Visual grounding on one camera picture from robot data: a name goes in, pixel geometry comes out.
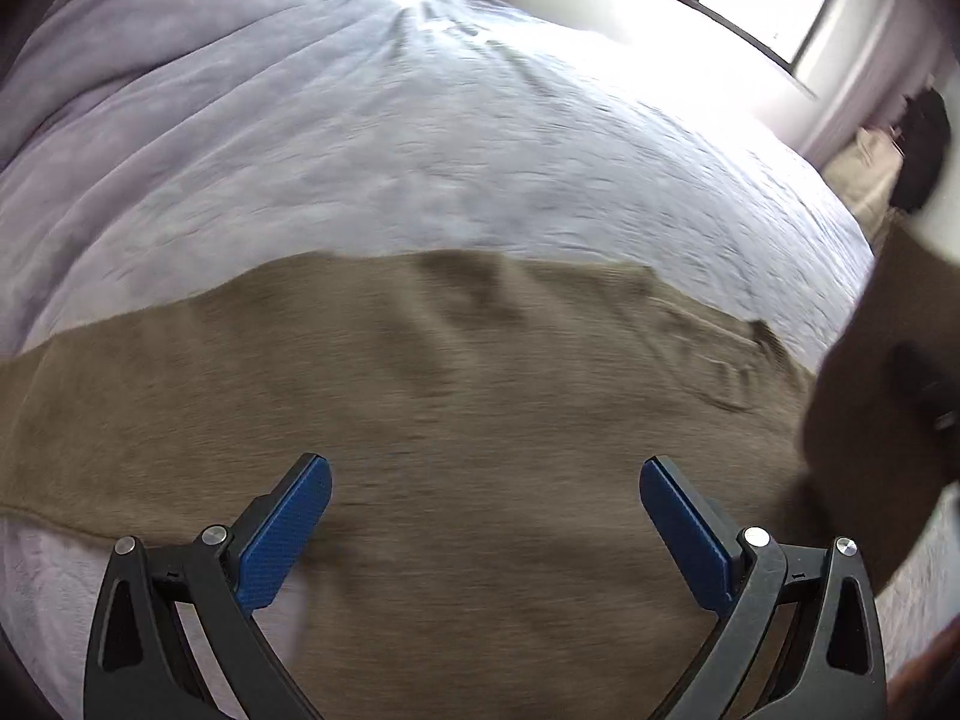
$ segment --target bed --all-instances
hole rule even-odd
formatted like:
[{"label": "bed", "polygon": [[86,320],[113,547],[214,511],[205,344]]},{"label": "bed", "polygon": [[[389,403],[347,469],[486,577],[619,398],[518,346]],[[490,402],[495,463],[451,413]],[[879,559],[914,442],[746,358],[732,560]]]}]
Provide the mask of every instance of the bed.
[{"label": "bed", "polygon": [[[649,61],[491,0],[58,0],[0,90],[0,355],[302,251],[459,247],[654,266],[817,367],[870,247]],[[0,556],[0,625],[79,720],[106,549],[3,517]],[[282,658],[303,609],[295,572],[258,616]]]}]

